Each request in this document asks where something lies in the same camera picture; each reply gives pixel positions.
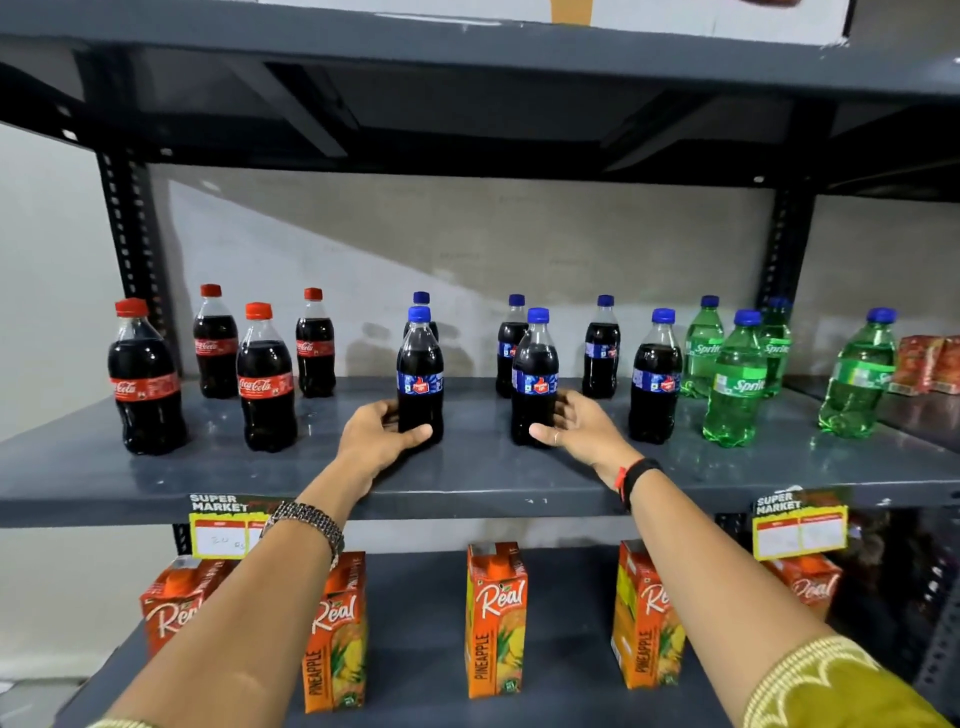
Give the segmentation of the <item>person's right hand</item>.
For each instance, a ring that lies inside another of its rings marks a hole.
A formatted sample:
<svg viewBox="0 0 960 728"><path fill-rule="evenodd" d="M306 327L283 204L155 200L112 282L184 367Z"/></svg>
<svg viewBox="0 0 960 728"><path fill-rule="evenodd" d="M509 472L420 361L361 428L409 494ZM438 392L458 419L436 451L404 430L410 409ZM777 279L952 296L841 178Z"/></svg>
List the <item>person's right hand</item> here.
<svg viewBox="0 0 960 728"><path fill-rule="evenodd" d="M643 458L621 435L611 418L599 403L576 391L559 389L553 426L575 423L578 430L575 444L562 448L575 460L594 470L597 477L612 491L618 470L629 468Z"/></svg>

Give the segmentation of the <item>silver metal wristwatch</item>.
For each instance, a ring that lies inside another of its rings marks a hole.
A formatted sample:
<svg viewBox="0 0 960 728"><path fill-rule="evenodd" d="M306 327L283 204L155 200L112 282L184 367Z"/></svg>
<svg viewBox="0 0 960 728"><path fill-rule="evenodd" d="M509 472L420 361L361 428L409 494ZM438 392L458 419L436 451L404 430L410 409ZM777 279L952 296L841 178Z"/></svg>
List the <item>silver metal wristwatch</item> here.
<svg viewBox="0 0 960 728"><path fill-rule="evenodd" d="M326 540L330 553L330 569L335 569L345 550L345 537L340 525L325 511L298 501L282 501L272 512L260 532L260 540L276 525L299 523L318 531Z"/></svg>

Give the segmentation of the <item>yellow shelf price label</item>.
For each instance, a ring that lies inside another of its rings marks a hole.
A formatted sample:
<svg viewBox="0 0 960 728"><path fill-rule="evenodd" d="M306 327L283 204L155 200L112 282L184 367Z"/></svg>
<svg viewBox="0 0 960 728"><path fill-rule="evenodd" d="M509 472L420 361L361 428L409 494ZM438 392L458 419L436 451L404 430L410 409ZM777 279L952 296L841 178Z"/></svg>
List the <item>yellow shelf price label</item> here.
<svg viewBox="0 0 960 728"><path fill-rule="evenodd" d="M799 486L753 501L751 553L758 562L846 549L849 505L834 491Z"/></svg>
<svg viewBox="0 0 960 728"><path fill-rule="evenodd" d="M187 553L198 559L243 559L283 501L257 494L191 493Z"/></svg>

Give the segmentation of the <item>person's right forearm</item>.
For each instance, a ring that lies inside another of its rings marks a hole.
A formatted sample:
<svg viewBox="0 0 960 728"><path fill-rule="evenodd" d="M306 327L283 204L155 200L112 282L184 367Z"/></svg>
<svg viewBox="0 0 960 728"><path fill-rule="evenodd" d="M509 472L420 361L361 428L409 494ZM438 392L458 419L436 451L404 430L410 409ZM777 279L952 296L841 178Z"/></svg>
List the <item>person's right forearm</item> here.
<svg viewBox="0 0 960 728"><path fill-rule="evenodd" d="M727 717L740 726L780 661L835 632L663 472L644 472L630 511Z"/></svg>

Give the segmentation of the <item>red-cap cola bottle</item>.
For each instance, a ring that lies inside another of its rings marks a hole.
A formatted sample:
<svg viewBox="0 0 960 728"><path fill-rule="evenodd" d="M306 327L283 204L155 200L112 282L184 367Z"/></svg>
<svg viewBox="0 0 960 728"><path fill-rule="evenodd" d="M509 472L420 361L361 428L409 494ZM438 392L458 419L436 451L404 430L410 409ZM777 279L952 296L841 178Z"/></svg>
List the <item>red-cap cola bottle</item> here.
<svg viewBox="0 0 960 728"><path fill-rule="evenodd" d="M115 303L119 322L106 367L123 427L134 455L166 455L187 441L181 380L170 347L148 318L145 299Z"/></svg>
<svg viewBox="0 0 960 728"><path fill-rule="evenodd" d="M298 386L307 399L327 398L336 386L334 326L319 287L303 291L304 310L295 325Z"/></svg>
<svg viewBox="0 0 960 728"><path fill-rule="evenodd" d="M238 396L238 330L216 283L199 286L200 306L193 322L200 393L209 399Z"/></svg>
<svg viewBox="0 0 960 728"><path fill-rule="evenodd" d="M254 452L275 454L298 437L292 357L273 323L270 303L246 304L247 330L236 358L244 438Z"/></svg>

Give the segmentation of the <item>dark blue-cap cola bottle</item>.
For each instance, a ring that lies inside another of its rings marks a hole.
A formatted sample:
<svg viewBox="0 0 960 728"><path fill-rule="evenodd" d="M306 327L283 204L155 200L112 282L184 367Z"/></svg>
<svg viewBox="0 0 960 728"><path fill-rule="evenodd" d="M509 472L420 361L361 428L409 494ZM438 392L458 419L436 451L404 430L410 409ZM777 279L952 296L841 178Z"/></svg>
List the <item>dark blue-cap cola bottle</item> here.
<svg viewBox="0 0 960 728"><path fill-rule="evenodd" d="M431 426L431 436L413 448L413 452L418 453L438 444L444 436L445 362L431 328L429 306L422 303L411 306L407 323L396 360L398 430L405 432L425 424Z"/></svg>
<svg viewBox="0 0 960 728"><path fill-rule="evenodd" d="M527 312L527 331L512 362L510 436L518 446L539 447L530 426L552 427L557 402L559 356L548 330L549 310L533 307Z"/></svg>

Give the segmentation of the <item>person's left forearm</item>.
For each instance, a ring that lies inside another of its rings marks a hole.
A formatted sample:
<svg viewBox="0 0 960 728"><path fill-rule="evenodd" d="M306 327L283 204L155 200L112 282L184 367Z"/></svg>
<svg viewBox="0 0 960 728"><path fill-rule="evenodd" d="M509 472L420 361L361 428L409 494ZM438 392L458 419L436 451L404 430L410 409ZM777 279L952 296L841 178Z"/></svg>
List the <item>person's left forearm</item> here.
<svg viewBox="0 0 960 728"><path fill-rule="evenodd" d="M343 529L359 480L332 465L295 501ZM275 525L89 728L278 728L330 564L318 531Z"/></svg>

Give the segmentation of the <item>red snack packet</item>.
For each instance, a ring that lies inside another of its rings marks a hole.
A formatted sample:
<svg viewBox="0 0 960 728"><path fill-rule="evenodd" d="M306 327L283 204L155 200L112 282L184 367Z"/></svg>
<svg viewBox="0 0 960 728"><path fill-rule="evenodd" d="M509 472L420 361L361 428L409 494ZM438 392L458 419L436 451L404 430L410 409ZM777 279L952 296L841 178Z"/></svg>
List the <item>red snack packet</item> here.
<svg viewBox="0 0 960 728"><path fill-rule="evenodd" d="M930 390L960 396L960 335L942 339L931 374Z"/></svg>
<svg viewBox="0 0 960 728"><path fill-rule="evenodd" d="M928 394L944 342L944 337L933 335L902 337L898 342L889 392L906 397Z"/></svg>

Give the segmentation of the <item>person's left hand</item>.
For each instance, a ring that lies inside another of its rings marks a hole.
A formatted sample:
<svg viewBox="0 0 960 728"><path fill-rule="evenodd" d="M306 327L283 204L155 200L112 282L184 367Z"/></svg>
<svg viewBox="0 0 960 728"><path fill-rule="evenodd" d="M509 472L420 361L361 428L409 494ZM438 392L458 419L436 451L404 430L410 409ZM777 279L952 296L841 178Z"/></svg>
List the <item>person's left hand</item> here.
<svg viewBox="0 0 960 728"><path fill-rule="evenodd" d="M360 478L364 492L404 453L384 451L384 426L400 423L396 399L380 399L359 407L343 428L337 460Z"/></svg>

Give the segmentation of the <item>green soda bottle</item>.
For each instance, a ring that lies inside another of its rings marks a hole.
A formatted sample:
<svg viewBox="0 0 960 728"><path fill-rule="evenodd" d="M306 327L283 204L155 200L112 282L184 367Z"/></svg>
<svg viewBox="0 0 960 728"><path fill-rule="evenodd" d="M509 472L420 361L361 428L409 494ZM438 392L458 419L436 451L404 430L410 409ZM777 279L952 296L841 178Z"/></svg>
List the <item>green soda bottle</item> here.
<svg viewBox="0 0 960 728"><path fill-rule="evenodd" d="M818 413L821 431L844 439L866 439L897 369L893 325L897 311L875 307L838 353Z"/></svg>
<svg viewBox="0 0 960 728"><path fill-rule="evenodd" d="M713 371L702 435L722 448L745 447L756 434L767 376L760 311L736 312Z"/></svg>
<svg viewBox="0 0 960 728"><path fill-rule="evenodd" d="M680 394L690 399L706 399L714 382L714 366L725 341L719 316L719 297L704 295L700 310L686 330Z"/></svg>
<svg viewBox="0 0 960 728"><path fill-rule="evenodd" d="M762 312L759 343L767 363L764 397L769 399L779 394L786 372L788 357L793 344L789 325L793 303L788 297L770 297Z"/></svg>

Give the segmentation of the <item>yellow-green embroidered sleeve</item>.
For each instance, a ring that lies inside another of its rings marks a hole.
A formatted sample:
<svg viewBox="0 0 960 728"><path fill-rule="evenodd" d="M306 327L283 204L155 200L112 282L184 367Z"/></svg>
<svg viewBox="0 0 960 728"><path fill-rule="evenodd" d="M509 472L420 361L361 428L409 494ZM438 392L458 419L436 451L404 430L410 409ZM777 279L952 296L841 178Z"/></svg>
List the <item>yellow-green embroidered sleeve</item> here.
<svg viewBox="0 0 960 728"><path fill-rule="evenodd" d="M954 728L855 641L821 637L776 663L739 728Z"/></svg>

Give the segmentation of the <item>white cardboard box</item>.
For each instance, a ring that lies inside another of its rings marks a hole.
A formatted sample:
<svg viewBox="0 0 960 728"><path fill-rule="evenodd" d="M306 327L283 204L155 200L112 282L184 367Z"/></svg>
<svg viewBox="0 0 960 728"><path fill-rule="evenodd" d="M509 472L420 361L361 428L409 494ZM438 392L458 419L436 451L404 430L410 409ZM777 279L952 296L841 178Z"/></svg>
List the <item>white cardboard box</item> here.
<svg viewBox="0 0 960 728"><path fill-rule="evenodd" d="M836 45L855 0L249 0L387 17L513 21L762 43Z"/></svg>

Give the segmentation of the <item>row of blue-cap cola bottles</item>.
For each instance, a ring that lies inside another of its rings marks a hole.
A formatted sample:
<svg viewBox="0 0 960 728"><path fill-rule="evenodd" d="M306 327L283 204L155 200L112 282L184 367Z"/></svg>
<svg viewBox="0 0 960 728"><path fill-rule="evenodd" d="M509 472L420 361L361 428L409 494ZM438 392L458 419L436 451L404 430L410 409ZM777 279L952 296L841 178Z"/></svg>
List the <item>row of blue-cap cola bottles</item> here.
<svg viewBox="0 0 960 728"><path fill-rule="evenodd" d="M429 296L425 292L414 294L414 306L419 304L428 306L428 302ZM526 313L525 323L506 321L499 330L496 391L500 396L509 400L511 400L513 394L512 367L514 357L527 328ZM613 395L617 384L618 354L616 349L618 345L619 333L615 324L607 321L595 321L592 324L584 344L584 371L587 374L593 373L599 376L602 383L606 384L606 390L601 391L599 388L592 386L589 379L585 379L582 383L583 396L600 400L608 399ZM629 431L631 438L641 439L639 417L641 415L652 415L655 405L665 405L668 409L667 415L672 415L679 386L678 372L668 370L666 373L656 373L642 370L639 365L634 366L630 383Z"/></svg>

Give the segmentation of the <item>orange juice carton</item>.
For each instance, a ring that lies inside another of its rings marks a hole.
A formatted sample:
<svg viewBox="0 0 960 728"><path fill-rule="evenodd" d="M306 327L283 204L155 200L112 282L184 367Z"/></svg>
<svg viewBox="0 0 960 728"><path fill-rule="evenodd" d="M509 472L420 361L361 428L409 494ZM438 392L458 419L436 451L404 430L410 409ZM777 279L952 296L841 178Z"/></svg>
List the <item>orange juice carton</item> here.
<svg viewBox="0 0 960 728"><path fill-rule="evenodd" d="M515 541L466 551L464 665L470 699L522 690L529 574Z"/></svg>
<svg viewBox="0 0 960 728"><path fill-rule="evenodd" d="M794 596L824 623L843 576L843 569L824 554L792 556L761 562Z"/></svg>
<svg viewBox="0 0 960 728"><path fill-rule="evenodd" d="M687 632L640 539L619 545L610 646L628 689L679 683Z"/></svg>
<svg viewBox="0 0 960 728"><path fill-rule="evenodd" d="M342 553L327 577L301 661L306 715L361 707L369 637L366 553Z"/></svg>
<svg viewBox="0 0 960 728"><path fill-rule="evenodd" d="M177 556L141 594L148 658L176 636L234 570L233 560Z"/></svg>

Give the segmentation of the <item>black wristband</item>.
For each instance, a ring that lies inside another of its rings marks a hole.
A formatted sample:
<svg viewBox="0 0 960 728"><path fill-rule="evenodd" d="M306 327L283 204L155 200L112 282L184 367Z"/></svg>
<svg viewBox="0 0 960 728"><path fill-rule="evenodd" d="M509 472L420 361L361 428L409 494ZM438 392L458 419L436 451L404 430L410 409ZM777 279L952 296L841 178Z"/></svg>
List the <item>black wristband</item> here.
<svg viewBox="0 0 960 728"><path fill-rule="evenodd" d="M659 461L647 457L635 461L630 467L620 467L618 469L614 489L626 513L632 513L631 498L635 486L649 472L663 473L664 469Z"/></svg>

